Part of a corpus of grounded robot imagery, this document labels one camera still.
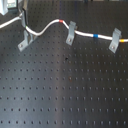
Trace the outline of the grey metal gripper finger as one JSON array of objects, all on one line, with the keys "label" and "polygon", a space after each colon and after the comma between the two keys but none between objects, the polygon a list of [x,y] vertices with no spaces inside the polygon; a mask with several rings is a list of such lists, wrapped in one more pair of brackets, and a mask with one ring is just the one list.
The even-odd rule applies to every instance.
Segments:
[{"label": "grey metal gripper finger", "polygon": [[21,23],[23,27],[26,27],[27,24],[27,5],[28,5],[28,0],[23,0],[22,5],[21,5]]}]

